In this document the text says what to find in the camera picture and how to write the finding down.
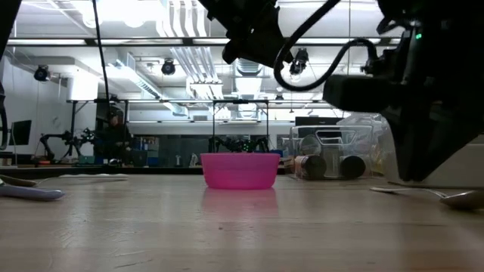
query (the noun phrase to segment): wooden table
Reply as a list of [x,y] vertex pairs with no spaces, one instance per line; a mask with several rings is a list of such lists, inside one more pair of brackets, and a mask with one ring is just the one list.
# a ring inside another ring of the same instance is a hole
[[382,181],[278,177],[273,190],[202,176],[52,180],[57,202],[0,199],[0,271],[484,271],[484,213]]

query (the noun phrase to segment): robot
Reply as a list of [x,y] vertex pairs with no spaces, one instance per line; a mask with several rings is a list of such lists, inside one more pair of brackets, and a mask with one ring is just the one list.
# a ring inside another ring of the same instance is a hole
[[222,140],[219,137],[209,139],[209,152],[218,153],[220,146],[227,148],[232,153],[252,153],[259,148],[263,153],[269,152],[267,138],[260,138],[257,141],[227,138]]

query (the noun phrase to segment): camera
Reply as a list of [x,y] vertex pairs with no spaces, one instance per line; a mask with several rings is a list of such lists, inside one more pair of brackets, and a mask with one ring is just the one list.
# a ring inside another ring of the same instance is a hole
[[165,59],[165,63],[161,66],[161,72],[165,76],[171,76],[175,73],[175,64],[173,64],[173,59]]
[[39,65],[36,72],[33,74],[33,78],[38,82],[48,82],[51,80],[51,73],[48,71],[47,65]]
[[309,54],[305,48],[300,48],[289,68],[289,73],[293,76],[301,74],[309,61]]

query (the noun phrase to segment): pink bowl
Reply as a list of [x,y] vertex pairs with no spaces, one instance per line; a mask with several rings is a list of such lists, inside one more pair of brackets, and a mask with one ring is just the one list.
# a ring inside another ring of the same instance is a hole
[[268,189],[278,174],[279,154],[275,153],[204,153],[201,159],[210,188]]

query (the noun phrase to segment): clear plastic container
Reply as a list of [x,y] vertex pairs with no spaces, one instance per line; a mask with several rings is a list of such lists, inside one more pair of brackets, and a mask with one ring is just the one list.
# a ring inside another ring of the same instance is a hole
[[292,173],[306,180],[373,176],[372,125],[310,125],[290,130]]

